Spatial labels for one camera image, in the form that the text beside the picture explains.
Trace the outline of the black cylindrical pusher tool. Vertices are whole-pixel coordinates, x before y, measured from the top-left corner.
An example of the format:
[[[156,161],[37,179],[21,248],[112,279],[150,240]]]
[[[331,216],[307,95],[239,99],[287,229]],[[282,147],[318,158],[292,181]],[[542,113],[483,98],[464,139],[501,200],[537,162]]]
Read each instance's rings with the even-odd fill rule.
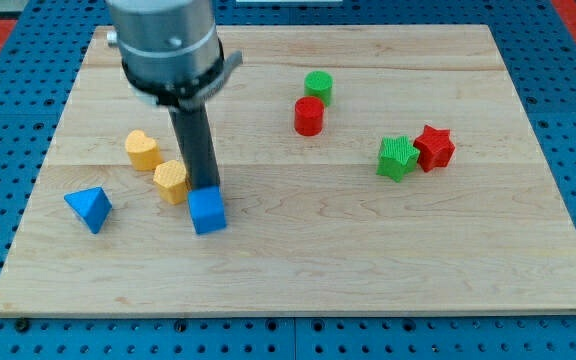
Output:
[[[178,147],[193,190],[219,186],[216,161],[206,108],[169,109]]]

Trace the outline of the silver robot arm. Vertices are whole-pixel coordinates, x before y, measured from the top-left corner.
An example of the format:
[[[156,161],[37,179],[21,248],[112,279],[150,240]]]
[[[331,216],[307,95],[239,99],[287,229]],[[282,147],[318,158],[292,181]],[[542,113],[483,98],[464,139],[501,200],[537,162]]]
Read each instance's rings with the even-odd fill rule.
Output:
[[[226,56],[210,0],[107,0],[122,68],[137,91],[165,107],[190,187],[218,186],[206,102],[243,63]]]

